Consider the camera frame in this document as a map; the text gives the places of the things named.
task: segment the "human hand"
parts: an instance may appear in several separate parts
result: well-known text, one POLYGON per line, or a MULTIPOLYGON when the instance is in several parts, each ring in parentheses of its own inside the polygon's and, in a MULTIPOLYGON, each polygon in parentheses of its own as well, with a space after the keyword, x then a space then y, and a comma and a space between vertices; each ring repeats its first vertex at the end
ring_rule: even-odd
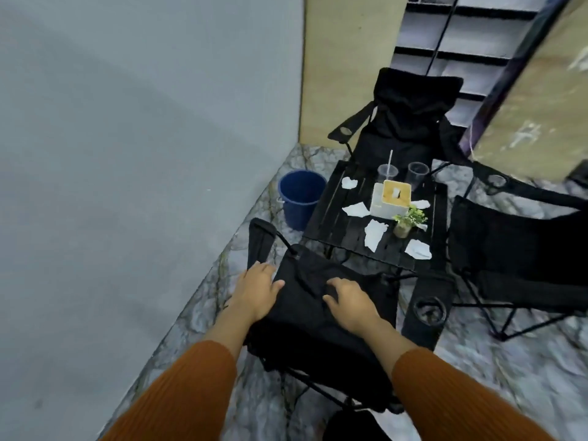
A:
POLYGON ((277 293, 285 284, 283 280, 272 283, 275 271, 276 268, 268 263, 255 262, 239 276, 227 306, 238 307, 247 313, 251 324, 264 318, 276 303, 277 293))
POLYGON ((362 337, 365 327, 374 319, 380 318, 376 305, 356 281, 335 277, 327 281, 327 284, 337 290, 338 300, 329 295, 323 296, 333 317, 347 331, 362 337))

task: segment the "shelving unit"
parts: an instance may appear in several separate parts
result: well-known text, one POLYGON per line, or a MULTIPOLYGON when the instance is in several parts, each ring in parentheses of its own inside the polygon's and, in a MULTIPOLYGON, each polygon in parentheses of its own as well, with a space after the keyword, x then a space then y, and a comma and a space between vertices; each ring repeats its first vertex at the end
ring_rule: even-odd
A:
POLYGON ((464 79, 447 114, 466 128, 547 0, 409 0, 391 67, 464 79))

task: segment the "clear plastic cup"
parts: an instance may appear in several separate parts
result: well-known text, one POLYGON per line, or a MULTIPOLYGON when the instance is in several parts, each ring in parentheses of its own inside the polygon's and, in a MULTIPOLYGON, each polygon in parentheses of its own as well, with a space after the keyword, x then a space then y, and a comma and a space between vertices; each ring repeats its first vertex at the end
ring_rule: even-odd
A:
POLYGON ((410 184, 410 190, 413 192, 423 183, 423 179, 429 173, 429 168, 422 162, 411 162, 408 164, 408 172, 405 182, 410 184))
POLYGON ((378 167, 378 182, 384 182, 386 179, 394 179, 394 177, 398 175, 398 169, 390 164, 390 169, 388 170, 388 164, 382 164, 378 167))

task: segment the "person's left hand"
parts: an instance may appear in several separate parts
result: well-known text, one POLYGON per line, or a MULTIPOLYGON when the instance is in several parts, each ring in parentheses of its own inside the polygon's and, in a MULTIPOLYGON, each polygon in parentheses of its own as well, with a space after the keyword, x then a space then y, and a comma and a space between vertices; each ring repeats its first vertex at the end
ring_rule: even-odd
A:
POLYGON ((268 263, 255 262, 239 276, 227 306, 239 307, 243 312, 249 313, 251 324, 264 318, 276 303, 277 293, 285 284, 283 280, 272 283, 272 274, 275 271, 276 268, 268 263))

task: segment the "bucket rim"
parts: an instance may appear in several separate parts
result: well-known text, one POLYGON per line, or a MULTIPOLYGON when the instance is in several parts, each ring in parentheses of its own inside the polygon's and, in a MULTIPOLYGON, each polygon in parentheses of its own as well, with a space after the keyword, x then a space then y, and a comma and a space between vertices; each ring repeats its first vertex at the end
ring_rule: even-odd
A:
POLYGON ((287 174, 285 174, 283 177, 280 178, 280 181, 278 181, 278 183, 277 183, 277 192, 279 193, 280 197, 282 197, 282 199, 284 201, 287 201, 290 204, 294 204, 296 206, 312 206, 313 204, 317 204, 320 201, 320 197, 316 201, 311 201, 309 203, 300 203, 298 201, 293 201, 289 198, 286 198, 286 196, 282 193, 282 181, 284 180, 284 178, 287 177, 288 175, 291 175, 292 173, 298 173, 298 172, 308 172, 308 173, 312 173, 313 175, 318 175, 319 177, 321 177, 323 179, 323 181, 325 181, 325 187, 327 185, 327 178, 324 177, 323 175, 321 175, 318 171, 308 170, 308 169, 296 169, 296 170, 292 170, 292 171, 287 172, 287 174))

